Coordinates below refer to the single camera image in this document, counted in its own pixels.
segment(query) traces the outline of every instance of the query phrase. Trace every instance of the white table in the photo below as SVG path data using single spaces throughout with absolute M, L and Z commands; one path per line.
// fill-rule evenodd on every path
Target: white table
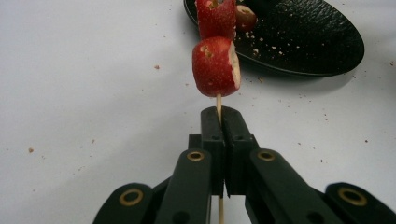
M 242 63 L 223 104 L 310 186 L 352 183 L 396 210 L 396 2 L 329 3 L 361 33 L 356 69 L 305 79 Z M 0 223 L 92 223 L 114 189 L 171 175 L 215 104 L 192 77 L 198 40 L 181 0 L 0 3 Z M 226 223 L 249 223 L 243 200 L 225 201 Z

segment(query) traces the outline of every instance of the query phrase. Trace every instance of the fruit on skewer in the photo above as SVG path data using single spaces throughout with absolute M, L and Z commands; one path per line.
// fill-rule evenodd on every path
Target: fruit on skewer
M 239 90 L 241 74 L 233 41 L 215 36 L 199 42 L 192 51 L 192 72 L 205 96 L 227 96 Z
M 257 22 L 256 14 L 246 6 L 238 5 L 235 8 L 236 30 L 249 32 L 253 30 Z
M 196 0 L 200 37 L 213 36 L 235 38 L 235 0 Z

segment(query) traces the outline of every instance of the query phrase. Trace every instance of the skewer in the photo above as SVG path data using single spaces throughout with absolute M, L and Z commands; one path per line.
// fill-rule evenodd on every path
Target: skewer
M 216 96 L 216 109 L 218 110 L 218 117 L 221 125 L 221 94 L 217 94 Z M 224 224 L 224 201 L 222 195 L 219 195 L 219 224 Z

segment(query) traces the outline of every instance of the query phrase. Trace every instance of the black plate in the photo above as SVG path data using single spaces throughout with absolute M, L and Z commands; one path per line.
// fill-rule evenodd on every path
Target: black plate
M 197 25 L 195 0 L 183 1 Z M 258 22 L 253 31 L 236 34 L 241 60 L 281 74 L 330 77 L 354 69 L 363 58 L 358 30 L 322 0 L 245 0 L 243 4 L 258 15 Z

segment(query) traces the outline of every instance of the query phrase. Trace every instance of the black plastic part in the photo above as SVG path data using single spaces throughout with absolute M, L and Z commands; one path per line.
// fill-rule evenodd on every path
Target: black plastic part
M 163 195 L 156 224 L 205 224 L 210 218 L 211 155 L 201 149 L 181 153 Z
M 325 200 L 345 221 L 351 224 L 394 224 L 396 215 L 364 189 L 347 183 L 331 184 Z
M 262 200 L 260 193 L 254 185 L 249 185 L 247 188 L 245 207 L 252 224 L 275 223 L 268 205 Z
M 152 191 L 154 193 L 152 200 L 151 200 L 151 207 L 158 211 L 160 209 L 161 203 L 163 202 L 163 195 L 165 195 L 166 190 L 168 189 L 168 184 L 171 177 L 168 177 L 159 185 L 155 186 Z
M 93 224 L 147 224 L 155 214 L 151 205 L 153 190 L 143 184 L 127 184 L 109 196 L 99 210 Z
M 201 112 L 201 149 L 212 155 L 212 194 L 223 196 L 225 145 L 217 109 Z
M 259 193 L 252 198 L 267 204 L 276 223 L 343 223 L 279 153 L 257 149 L 250 161 L 250 180 Z
M 201 148 L 201 139 L 200 134 L 190 134 L 188 148 Z
M 239 111 L 227 106 L 221 109 L 222 130 L 226 139 L 225 185 L 228 195 L 245 195 L 248 186 L 247 159 L 257 142 Z

